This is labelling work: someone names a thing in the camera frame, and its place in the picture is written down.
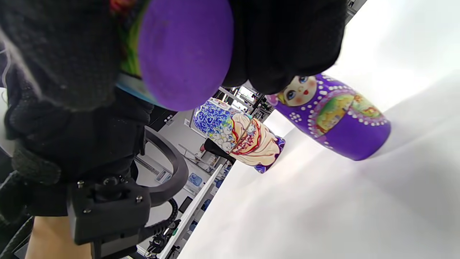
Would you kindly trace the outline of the person's right hand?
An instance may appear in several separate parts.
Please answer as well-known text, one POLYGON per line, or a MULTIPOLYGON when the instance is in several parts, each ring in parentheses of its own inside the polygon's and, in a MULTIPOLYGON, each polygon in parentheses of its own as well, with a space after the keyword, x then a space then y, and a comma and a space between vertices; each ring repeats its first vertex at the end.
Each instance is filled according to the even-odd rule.
POLYGON ((170 110, 250 81, 265 95, 337 60, 344 0, 2 0, 18 80, 72 112, 115 89, 170 110))

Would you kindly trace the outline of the person's left hand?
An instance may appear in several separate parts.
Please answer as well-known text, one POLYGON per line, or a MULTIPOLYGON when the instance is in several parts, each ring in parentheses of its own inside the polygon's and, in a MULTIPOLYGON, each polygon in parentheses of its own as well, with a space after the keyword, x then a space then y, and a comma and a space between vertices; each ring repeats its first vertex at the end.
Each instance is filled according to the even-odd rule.
POLYGON ((91 111, 72 112, 40 101, 20 83, 7 89, 4 125, 14 143, 13 172, 1 185, 1 219, 27 214, 67 216, 67 187, 131 175, 144 151, 153 105, 115 89, 115 100, 91 111))

